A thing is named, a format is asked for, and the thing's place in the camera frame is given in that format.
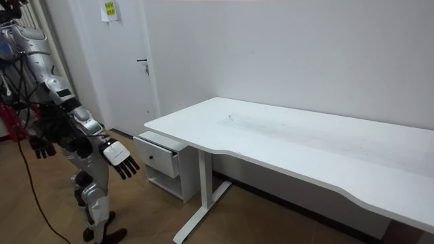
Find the red object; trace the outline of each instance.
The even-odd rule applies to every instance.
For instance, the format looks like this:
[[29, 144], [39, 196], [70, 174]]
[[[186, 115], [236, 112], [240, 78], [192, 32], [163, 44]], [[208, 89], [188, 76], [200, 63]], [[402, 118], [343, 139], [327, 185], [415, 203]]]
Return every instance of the red object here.
[[22, 128], [19, 116], [12, 108], [5, 106], [4, 104], [0, 104], [0, 118], [5, 124], [7, 132], [9, 133], [9, 137], [14, 142], [17, 142], [18, 140], [24, 139], [28, 136], [27, 131]]

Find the door handle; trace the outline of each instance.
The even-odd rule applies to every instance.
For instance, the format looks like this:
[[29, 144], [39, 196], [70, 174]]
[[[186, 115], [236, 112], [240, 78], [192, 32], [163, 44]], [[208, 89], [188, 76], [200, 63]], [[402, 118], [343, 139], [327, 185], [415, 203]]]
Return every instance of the door handle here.
[[[143, 59], [143, 60], [137, 60], [137, 62], [148, 62], [148, 59], [145, 58], [145, 59]], [[148, 66], [148, 64], [146, 64], [146, 73], [147, 73], [148, 76], [149, 76], [149, 66]]]

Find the desk leg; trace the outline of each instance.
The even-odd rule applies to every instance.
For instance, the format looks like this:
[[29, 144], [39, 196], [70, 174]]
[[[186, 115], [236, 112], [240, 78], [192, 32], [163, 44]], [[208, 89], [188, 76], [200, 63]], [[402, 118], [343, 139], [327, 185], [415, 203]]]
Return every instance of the desk leg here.
[[225, 181], [217, 188], [214, 194], [212, 193], [212, 156], [210, 153], [202, 150], [199, 150], [199, 173], [201, 178], [202, 207], [178, 231], [174, 237], [176, 244], [181, 244], [188, 237], [205, 214], [231, 185], [230, 182]]

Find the baseboard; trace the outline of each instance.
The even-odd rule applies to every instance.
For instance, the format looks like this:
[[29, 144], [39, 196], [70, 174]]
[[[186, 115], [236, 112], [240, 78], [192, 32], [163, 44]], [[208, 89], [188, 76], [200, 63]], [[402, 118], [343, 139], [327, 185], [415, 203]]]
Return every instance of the baseboard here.
[[125, 133], [125, 132], [119, 131], [119, 130], [117, 130], [117, 129], [110, 129], [110, 131], [113, 131], [113, 132], [115, 132], [116, 134], [119, 134], [119, 135], [121, 135], [121, 136], [124, 136], [124, 137], [130, 139], [130, 140], [133, 140], [133, 136], [131, 136], [131, 135]]
[[229, 182], [232, 182], [235, 186], [238, 186], [248, 192], [251, 192], [259, 197], [262, 197], [264, 199], [267, 199], [269, 201], [272, 201], [284, 208], [287, 208], [291, 211], [295, 211], [303, 216], [306, 216], [314, 221], [317, 221], [325, 226], [328, 226], [330, 228], [333, 228], [337, 231], [340, 231], [346, 235], [349, 235], [359, 241], [362, 241], [367, 244], [380, 244], [382, 241], [380, 239], [377, 239], [371, 235], [368, 235], [364, 232], [361, 232], [360, 230], [356, 230], [354, 228], [351, 228], [350, 226], [346, 226], [340, 222], [337, 222], [335, 220], [332, 220], [330, 218], [327, 218], [319, 213], [315, 213], [314, 211], [311, 211], [309, 209], [305, 209], [299, 205], [293, 204], [289, 201], [286, 201], [284, 199], [281, 199], [279, 197], [276, 197], [275, 195], [272, 195], [270, 193], [267, 193], [263, 190], [259, 190], [253, 186], [250, 186], [249, 184], [240, 182], [238, 180], [235, 180], [233, 178], [230, 178], [222, 173], [219, 173], [217, 171], [213, 171], [213, 175], [217, 178], [220, 178], [222, 180], [227, 180]]
[[2, 136], [2, 137], [0, 137], [0, 142], [4, 142], [4, 141], [9, 140], [9, 139], [10, 139], [9, 136]]

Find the white door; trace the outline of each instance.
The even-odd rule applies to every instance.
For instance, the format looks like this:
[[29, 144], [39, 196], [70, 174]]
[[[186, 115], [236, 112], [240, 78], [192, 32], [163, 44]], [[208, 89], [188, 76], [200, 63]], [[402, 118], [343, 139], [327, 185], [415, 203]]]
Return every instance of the white door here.
[[130, 135], [155, 119], [154, 97], [146, 73], [143, 23], [138, 1], [117, 0], [116, 22], [102, 22], [99, 1], [78, 1], [85, 20], [111, 126]]

